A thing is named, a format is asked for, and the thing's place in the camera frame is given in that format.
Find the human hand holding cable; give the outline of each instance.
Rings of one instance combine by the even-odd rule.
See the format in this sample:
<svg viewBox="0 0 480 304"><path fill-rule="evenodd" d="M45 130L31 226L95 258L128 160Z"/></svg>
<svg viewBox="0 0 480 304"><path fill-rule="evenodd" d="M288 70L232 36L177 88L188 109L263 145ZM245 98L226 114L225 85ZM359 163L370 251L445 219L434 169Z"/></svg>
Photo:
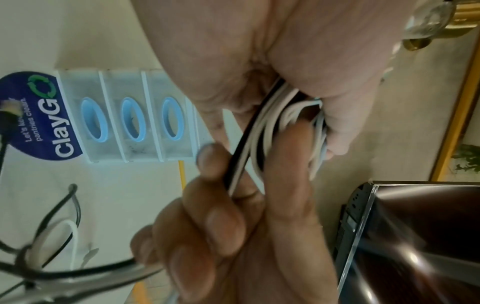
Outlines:
<svg viewBox="0 0 480 304"><path fill-rule="evenodd" d="M244 173L230 198L222 177L231 155L220 144L204 147L200 176L132 239L135 258L163 263L185 302L335 303L308 174L312 138L304 121L276 136L265 196Z"/></svg>
<svg viewBox="0 0 480 304"><path fill-rule="evenodd" d="M228 146L222 109L244 129L281 77L321 97L327 158L345 154L372 107L414 0L141 0L165 71Z"/></svg>

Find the yellow strip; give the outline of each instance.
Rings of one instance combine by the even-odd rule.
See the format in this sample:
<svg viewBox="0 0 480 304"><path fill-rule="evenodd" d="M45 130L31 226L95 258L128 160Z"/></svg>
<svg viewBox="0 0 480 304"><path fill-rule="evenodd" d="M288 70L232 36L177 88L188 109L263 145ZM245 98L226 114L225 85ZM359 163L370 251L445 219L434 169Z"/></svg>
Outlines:
<svg viewBox="0 0 480 304"><path fill-rule="evenodd" d="M440 148L440 154L433 167L430 181L442 181L447 173L450 160L457 148L462 129L468 113L475 102L474 98L480 82L480 40L477 42L475 53L472 57L470 69L467 73L459 99L454 110L450 125Z"/></svg>
<svg viewBox="0 0 480 304"><path fill-rule="evenodd" d="M185 189L187 185L187 180L185 179L185 165L184 161L178 162L178 170L180 172L180 182L181 189ZM132 289L133 297L138 304L152 304L152 301L149 298L147 287L145 287L144 282L137 282Z"/></svg>

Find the fingernail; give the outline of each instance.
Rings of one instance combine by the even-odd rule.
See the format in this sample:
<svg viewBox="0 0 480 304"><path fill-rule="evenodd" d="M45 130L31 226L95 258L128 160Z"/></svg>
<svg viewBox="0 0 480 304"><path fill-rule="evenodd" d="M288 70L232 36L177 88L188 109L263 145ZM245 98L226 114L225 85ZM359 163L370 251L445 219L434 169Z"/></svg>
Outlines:
<svg viewBox="0 0 480 304"><path fill-rule="evenodd" d="M207 144L200 148L200 151L198 152L196 156L196 165L197 167L201 170L205 168L208 159L214 152L214 145L213 144Z"/></svg>
<svg viewBox="0 0 480 304"><path fill-rule="evenodd" d="M152 238L147 238L140 245L140 261L144 264L148 263L150 255L154 251L154 240Z"/></svg>
<svg viewBox="0 0 480 304"><path fill-rule="evenodd" d="M237 220L221 207L210 211L205 224L208 235L216 244L230 243L229 240L238 239L240 230Z"/></svg>
<svg viewBox="0 0 480 304"><path fill-rule="evenodd" d="M170 275L180 295L185 299L191 298L192 291L188 286L192 282L192 268L195 267L193 250L188 246L176 248L171 254L169 267Z"/></svg>

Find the blue sign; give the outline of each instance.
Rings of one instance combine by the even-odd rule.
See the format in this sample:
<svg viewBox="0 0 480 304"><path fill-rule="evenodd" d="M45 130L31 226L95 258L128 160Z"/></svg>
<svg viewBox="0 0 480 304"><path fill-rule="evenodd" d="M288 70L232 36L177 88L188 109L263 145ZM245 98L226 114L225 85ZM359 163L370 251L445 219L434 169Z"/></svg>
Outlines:
<svg viewBox="0 0 480 304"><path fill-rule="evenodd" d="M0 79L0 102L19 100L23 117L10 144L30 156L67 160L82 154L54 76L17 72Z"/></svg>

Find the green plant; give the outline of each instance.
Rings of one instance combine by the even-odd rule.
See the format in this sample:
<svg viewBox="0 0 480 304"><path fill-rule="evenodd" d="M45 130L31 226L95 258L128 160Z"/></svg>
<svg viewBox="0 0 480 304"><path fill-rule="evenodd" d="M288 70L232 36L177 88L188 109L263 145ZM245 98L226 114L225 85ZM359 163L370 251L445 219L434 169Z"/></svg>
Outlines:
<svg viewBox="0 0 480 304"><path fill-rule="evenodd" d="M480 147L474 145L460 145L456 155L452 158L464 159L466 166L456 166L456 170L480 172Z"/></svg>

